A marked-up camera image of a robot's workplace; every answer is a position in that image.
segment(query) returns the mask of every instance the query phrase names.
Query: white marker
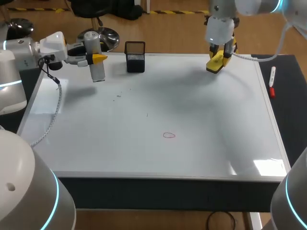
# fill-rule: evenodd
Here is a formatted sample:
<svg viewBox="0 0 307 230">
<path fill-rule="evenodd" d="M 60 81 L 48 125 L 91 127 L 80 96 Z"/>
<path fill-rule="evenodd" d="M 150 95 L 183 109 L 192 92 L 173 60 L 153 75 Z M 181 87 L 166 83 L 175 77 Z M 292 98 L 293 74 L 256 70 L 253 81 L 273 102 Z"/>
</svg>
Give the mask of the white marker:
<svg viewBox="0 0 307 230">
<path fill-rule="evenodd" d="M 274 84 L 275 72 L 276 72 L 276 67 L 273 66 L 272 69 L 271 69 L 271 76 L 270 76 L 270 82 L 269 82 L 270 87 L 272 87 L 273 84 Z"/>
<path fill-rule="evenodd" d="M 272 69 L 271 69 L 271 76 L 270 76 L 270 82 L 269 82 L 270 97 L 271 98 L 275 98 L 275 89 L 273 88 L 274 79 L 275 79 L 275 73 L 276 73 L 276 67 L 273 66 Z"/>
</svg>

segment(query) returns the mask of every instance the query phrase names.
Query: cable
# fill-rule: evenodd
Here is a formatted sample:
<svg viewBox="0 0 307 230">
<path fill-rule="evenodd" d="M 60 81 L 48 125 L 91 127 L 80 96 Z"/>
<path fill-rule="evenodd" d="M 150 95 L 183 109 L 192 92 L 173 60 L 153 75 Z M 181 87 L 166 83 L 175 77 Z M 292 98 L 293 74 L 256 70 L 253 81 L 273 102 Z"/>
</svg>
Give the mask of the cable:
<svg viewBox="0 0 307 230">
<path fill-rule="evenodd" d="M 40 64 L 40 62 L 41 62 L 42 60 L 44 60 L 44 63 L 46 63 L 46 65 L 47 65 L 47 71 L 45 71 L 45 70 L 43 69 L 43 65 Z M 43 134 L 43 136 L 42 136 L 40 139 L 38 139 L 37 141 L 35 141 L 35 142 L 33 142 L 33 143 L 31 144 L 31 147 L 32 147 L 32 148 L 33 148 L 34 146 L 36 146 L 39 142 L 41 142 L 41 141 L 47 136 L 47 134 L 50 132 L 50 130 L 51 130 L 51 128 L 52 128 L 52 126 L 53 126 L 53 124 L 54 124 L 56 118 L 57 118 L 57 115 L 58 115 L 58 112 L 59 112 L 59 108 L 60 108 L 60 105 L 61 105 L 61 101 L 62 101 L 62 86 L 61 86 L 61 84 L 60 84 L 60 81 L 59 81 L 57 78 L 55 78 L 55 77 L 53 77 L 51 74 L 49 74 L 49 67 L 48 67 L 48 64 L 49 64 L 49 58 L 47 58 L 47 57 L 41 57 L 41 58 L 38 60 L 38 66 L 39 66 L 40 70 L 43 71 L 44 73 L 46 73 L 47 76 L 48 76 L 50 79 L 52 79 L 52 80 L 58 85 L 58 87 L 59 87 L 59 101 L 58 101 L 58 105 L 57 105 L 56 111 L 55 111 L 55 113 L 54 113 L 54 115 L 53 115 L 53 117 L 52 117 L 52 120 L 51 120 L 51 123 L 50 123 L 48 129 L 46 130 L 46 132 Z"/>
<path fill-rule="evenodd" d="M 245 60 L 250 60 L 250 61 L 257 61 L 257 62 L 265 62 L 265 61 L 271 61 L 273 59 L 275 59 L 279 54 L 280 54 L 280 51 L 282 50 L 282 47 L 283 47 L 283 41 L 284 41 L 284 38 L 285 38 L 285 35 L 286 35 L 286 32 L 289 28 L 291 28 L 292 25 L 290 23 L 286 23 L 283 27 L 283 31 L 282 31 L 282 36 L 280 38 L 280 42 L 279 42 L 279 45 L 278 45 L 278 48 L 276 50 L 276 53 L 274 54 L 274 56 L 270 57 L 270 58 L 265 58 L 265 59 L 257 59 L 257 58 L 254 58 L 254 57 L 245 57 L 245 56 L 241 56 L 239 54 L 236 54 L 236 53 L 232 53 L 232 55 L 238 57 L 238 58 L 241 58 L 241 59 L 245 59 Z"/>
<path fill-rule="evenodd" d="M 209 221 L 210 221 L 210 218 L 211 218 L 215 213 L 218 213 L 218 212 L 212 212 L 212 213 L 208 216 L 207 221 L 206 221 L 206 230 L 210 230 L 210 229 L 209 229 Z M 232 229 L 235 230 L 235 229 L 236 229 L 236 219 L 234 218 L 234 216 L 231 215 L 230 212 L 222 212 L 222 213 L 226 213 L 226 214 L 230 217 L 230 219 L 231 219 L 231 221 L 232 221 L 232 225 L 233 225 L 233 228 L 232 228 Z"/>
</svg>

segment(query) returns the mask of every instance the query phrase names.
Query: wooden floor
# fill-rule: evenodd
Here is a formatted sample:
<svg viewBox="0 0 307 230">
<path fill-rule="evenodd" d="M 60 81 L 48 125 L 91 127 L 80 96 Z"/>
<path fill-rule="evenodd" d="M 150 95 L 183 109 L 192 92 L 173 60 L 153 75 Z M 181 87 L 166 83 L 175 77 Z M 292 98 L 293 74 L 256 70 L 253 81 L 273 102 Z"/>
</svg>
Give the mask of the wooden floor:
<svg viewBox="0 0 307 230">
<path fill-rule="evenodd" d="M 208 9 L 208 0 L 152 0 L 151 10 Z M 10 7 L 66 8 L 64 1 L 16 0 Z M 35 25 L 33 39 L 39 40 L 56 31 L 62 31 L 69 43 L 81 31 L 91 27 L 88 19 L 77 18 L 71 12 L 13 12 L 11 17 L 31 20 Z M 121 39 L 116 52 L 124 51 L 125 41 L 145 41 L 146 52 L 153 53 L 208 53 L 204 41 L 204 16 L 191 15 L 143 15 L 136 21 L 127 21 L 113 15 L 101 17 L 106 27 L 116 30 Z M 236 39 L 241 54 L 274 54 L 278 46 L 281 30 L 285 23 L 281 15 L 240 17 L 236 29 Z M 307 41 L 294 28 L 286 35 L 283 54 L 294 54 L 307 76 Z M 205 230 L 209 212 L 190 211 L 78 211 L 78 230 Z M 244 230 L 242 213 L 234 213 L 237 230 Z M 264 215 L 267 222 L 270 215 Z M 210 230 L 230 230 L 228 216 L 218 214 L 213 217 Z"/>
</svg>

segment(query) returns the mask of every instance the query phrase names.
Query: pen holder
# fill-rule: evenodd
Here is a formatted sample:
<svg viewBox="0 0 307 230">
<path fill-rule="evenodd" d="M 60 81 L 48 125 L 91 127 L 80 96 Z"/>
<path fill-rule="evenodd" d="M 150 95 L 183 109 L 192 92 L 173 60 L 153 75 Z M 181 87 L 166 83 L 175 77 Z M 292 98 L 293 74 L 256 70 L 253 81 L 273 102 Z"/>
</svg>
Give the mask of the pen holder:
<svg viewBox="0 0 307 230">
<path fill-rule="evenodd" d="M 125 54 L 128 73 L 145 72 L 145 42 L 126 42 Z"/>
</svg>

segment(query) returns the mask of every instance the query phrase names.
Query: white table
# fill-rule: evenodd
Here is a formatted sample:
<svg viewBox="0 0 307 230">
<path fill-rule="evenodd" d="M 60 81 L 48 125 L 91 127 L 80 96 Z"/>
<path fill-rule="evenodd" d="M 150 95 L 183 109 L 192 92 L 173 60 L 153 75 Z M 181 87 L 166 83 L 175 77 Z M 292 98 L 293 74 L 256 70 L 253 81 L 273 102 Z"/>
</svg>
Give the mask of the white table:
<svg viewBox="0 0 307 230">
<path fill-rule="evenodd" d="M 51 72 L 63 103 L 35 150 L 57 176 L 279 182 L 289 171 L 258 63 L 233 57 L 214 75 L 208 55 L 148 54 L 145 73 L 127 74 L 125 56 L 108 55 L 105 82 L 88 67 Z M 42 74 L 19 130 L 29 143 L 56 89 Z"/>
</svg>

